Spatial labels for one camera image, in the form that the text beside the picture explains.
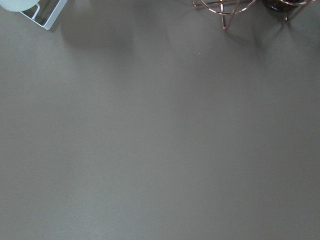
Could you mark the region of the white cup rack frame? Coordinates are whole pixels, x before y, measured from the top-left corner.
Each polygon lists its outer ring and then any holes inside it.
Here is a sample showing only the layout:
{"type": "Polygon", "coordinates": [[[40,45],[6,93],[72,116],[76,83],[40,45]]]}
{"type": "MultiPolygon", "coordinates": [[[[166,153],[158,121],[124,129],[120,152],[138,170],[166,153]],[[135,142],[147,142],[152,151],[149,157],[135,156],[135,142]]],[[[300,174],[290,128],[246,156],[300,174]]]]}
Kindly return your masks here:
{"type": "Polygon", "coordinates": [[[50,30],[68,0],[40,0],[31,8],[20,11],[27,19],[45,30],[50,30]]]}

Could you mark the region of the white cup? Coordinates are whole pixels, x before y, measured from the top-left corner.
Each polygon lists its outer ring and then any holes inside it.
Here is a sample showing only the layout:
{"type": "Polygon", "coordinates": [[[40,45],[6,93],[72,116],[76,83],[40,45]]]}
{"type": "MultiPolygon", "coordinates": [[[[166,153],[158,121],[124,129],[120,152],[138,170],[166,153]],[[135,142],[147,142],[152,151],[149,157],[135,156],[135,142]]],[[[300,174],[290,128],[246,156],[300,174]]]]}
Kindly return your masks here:
{"type": "Polygon", "coordinates": [[[39,3],[39,0],[0,0],[0,6],[10,12],[22,12],[39,3]]]}

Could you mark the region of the tea bottle lower rack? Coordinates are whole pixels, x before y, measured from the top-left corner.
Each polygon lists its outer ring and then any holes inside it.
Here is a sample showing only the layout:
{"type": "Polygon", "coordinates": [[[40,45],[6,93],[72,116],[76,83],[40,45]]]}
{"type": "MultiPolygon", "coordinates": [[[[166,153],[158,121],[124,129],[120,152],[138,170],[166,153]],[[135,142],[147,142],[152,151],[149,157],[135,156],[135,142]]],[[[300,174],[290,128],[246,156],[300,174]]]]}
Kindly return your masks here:
{"type": "Polygon", "coordinates": [[[297,5],[291,5],[287,4],[288,3],[303,3],[303,0],[286,0],[285,2],[282,2],[280,0],[263,0],[263,4],[270,10],[279,12],[279,13],[284,13],[284,12],[289,12],[292,11],[293,9],[297,8],[297,5]]]}

